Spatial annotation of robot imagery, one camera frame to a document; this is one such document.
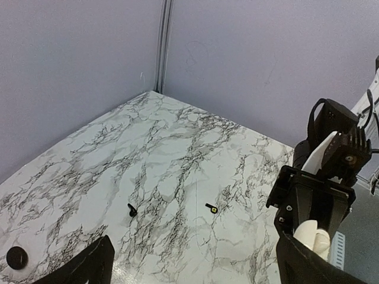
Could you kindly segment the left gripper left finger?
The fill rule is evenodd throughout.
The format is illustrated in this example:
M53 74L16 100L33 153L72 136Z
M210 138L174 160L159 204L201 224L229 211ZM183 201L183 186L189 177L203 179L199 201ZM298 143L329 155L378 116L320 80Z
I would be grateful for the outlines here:
M115 250L109 236L91 243L59 269L35 281L37 284L111 282Z

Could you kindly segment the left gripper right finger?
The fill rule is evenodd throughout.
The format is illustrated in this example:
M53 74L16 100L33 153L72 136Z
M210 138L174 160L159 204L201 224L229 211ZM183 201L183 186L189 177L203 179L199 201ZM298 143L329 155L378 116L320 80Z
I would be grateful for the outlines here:
M363 283L323 260L290 234L280 235L276 253L281 283Z

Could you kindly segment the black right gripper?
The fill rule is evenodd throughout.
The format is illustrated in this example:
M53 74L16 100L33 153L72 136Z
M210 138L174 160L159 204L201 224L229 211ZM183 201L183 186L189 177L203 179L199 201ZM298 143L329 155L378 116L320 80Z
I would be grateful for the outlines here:
M291 166L283 166L271 189L266 207L277 209L274 226L278 243L292 236L307 220L317 221L316 228L333 238L350 213L355 201L355 191L345 185L323 180Z

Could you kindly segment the white earbud charging case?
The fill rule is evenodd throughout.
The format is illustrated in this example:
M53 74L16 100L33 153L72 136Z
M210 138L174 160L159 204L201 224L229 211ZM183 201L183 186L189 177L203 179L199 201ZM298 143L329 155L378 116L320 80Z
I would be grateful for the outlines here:
M293 234L294 238L327 261L331 239L329 233L318 227L316 220L302 222Z

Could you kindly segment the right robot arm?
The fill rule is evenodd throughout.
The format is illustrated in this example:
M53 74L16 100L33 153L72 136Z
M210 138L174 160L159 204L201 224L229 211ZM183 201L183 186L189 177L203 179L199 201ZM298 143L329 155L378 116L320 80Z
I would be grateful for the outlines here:
M378 75L353 109L321 98L311 110L307 138L294 150L292 166L283 166L266 207L275 207L279 244L302 235L303 244L331 240L356 199L361 169L378 153L366 136L378 120Z

